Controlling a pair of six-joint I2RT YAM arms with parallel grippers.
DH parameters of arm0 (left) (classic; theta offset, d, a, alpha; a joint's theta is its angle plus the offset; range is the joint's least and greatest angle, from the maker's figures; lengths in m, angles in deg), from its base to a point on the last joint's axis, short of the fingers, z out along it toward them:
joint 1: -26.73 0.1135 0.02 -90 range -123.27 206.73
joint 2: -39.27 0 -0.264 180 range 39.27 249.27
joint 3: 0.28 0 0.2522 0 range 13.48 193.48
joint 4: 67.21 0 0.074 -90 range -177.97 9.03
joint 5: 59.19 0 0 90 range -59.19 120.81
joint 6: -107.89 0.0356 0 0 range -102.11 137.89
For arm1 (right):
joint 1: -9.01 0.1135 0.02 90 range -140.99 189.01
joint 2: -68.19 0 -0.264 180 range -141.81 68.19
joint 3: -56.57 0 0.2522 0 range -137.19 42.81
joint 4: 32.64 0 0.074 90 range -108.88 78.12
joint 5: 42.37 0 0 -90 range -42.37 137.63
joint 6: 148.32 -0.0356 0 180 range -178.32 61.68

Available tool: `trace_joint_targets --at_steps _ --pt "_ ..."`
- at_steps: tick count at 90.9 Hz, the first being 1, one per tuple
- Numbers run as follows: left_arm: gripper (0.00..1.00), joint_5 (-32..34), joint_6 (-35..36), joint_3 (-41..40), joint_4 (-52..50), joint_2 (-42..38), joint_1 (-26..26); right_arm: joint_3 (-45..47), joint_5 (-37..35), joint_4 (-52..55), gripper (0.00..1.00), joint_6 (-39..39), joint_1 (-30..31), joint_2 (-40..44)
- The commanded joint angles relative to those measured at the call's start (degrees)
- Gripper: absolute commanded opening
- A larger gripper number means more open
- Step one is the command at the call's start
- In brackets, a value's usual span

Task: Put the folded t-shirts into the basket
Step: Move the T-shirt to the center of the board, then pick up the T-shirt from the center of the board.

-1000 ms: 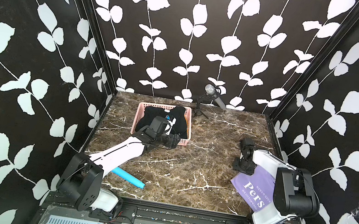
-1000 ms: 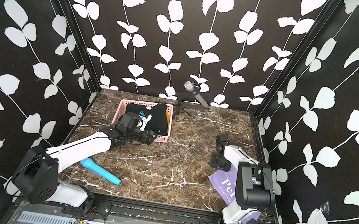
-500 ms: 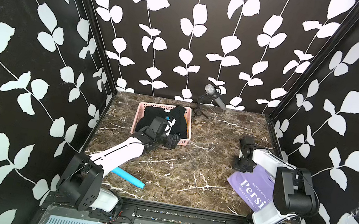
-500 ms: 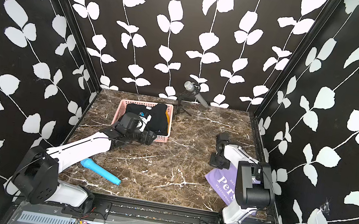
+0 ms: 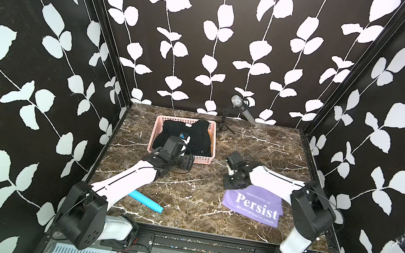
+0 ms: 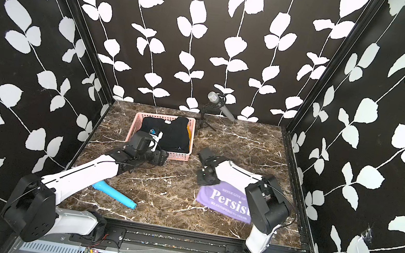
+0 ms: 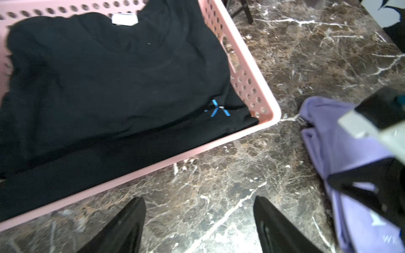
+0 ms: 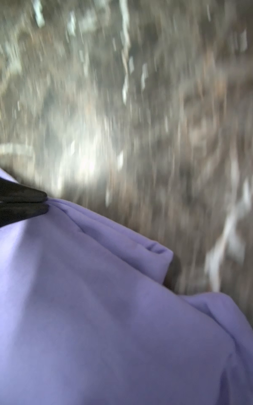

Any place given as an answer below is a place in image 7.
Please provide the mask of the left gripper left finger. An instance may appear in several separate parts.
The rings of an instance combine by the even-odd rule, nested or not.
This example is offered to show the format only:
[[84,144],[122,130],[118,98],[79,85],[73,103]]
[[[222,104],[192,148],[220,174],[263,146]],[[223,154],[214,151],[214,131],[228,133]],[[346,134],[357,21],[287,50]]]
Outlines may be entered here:
[[146,204],[136,197],[85,246],[80,253],[137,253],[146,218]]

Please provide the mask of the black t-shirt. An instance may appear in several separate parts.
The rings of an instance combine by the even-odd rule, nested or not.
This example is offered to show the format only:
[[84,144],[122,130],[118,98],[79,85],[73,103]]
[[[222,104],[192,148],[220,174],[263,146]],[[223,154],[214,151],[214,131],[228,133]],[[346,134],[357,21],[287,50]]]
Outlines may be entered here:
[[149,1],[138,19],[38,16],[11,27],[1,220],[258,123],[197,1]]

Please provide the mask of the purple t-shirt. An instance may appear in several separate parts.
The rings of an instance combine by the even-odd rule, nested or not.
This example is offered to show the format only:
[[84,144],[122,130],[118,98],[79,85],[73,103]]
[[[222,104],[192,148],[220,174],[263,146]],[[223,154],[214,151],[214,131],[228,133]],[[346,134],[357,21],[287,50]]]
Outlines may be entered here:
[[332,204],[334,228],[345,253],[402,253],[405,231],[363,204],[377,200],[383,186],[399,185],[404,166],[374,138],[356,139],[338,123],[351,103],[307,98],[299,111],[310,127],[301,136],[324,181]]

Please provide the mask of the pink perforated plastic basket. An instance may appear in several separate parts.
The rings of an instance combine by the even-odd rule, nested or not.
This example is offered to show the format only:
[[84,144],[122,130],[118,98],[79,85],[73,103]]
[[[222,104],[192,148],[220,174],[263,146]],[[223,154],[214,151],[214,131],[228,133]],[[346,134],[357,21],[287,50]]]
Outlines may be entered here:
[[[137,5],[133,4],[132,1],[108,1],[107,3],[110,5],[109,8],[105,7],[105,1],[1,1],[1,17],[3,18],[1,21],[1,94],[5,93],[7,70],[10,69],[9,60],[6,59],[7,49],[5,47],[5,37],[8,34],[7,28],[20,20],[26,19],[23,12],[27,12],[28,14],[41,12],[44,16],[68,17],[74,13],[73,7],[77,8],[76,13],[85,13],[84,5],[88,6],[89,11],[96,10],[102,14],[118,11],[138,11],[145,6],[143,1],[139,1]],[[176,162],[271,127],[280,121],[281,109],[222,1],[199,1],[199,5],[208,27],[215,32],[219,41],[222,42],[223,39],[227,39],[229,44],[232,45],[235,55],[238,57],[240,70],[236,71],[234,66],[230,66],[231,82],[236,93],[248,106],[251,115],[258,118],[258,125],[94,186],[33,211],[2,221],[1,231],[6,231]]]

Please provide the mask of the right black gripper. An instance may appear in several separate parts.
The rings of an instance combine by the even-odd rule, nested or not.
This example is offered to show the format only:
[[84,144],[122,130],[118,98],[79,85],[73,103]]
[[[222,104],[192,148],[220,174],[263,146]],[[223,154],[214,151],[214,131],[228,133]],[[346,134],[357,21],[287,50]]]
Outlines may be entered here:
[[405,166],[397,159],[386,158],[332,174],[327,182],[404,231]]

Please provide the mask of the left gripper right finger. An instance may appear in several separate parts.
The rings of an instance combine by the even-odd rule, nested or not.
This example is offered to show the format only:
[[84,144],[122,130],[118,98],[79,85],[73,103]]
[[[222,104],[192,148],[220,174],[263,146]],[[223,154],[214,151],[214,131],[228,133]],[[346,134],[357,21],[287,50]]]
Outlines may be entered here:
[[256,229],[264,253],[319,253],[271,202],[256,196],[253,206]]

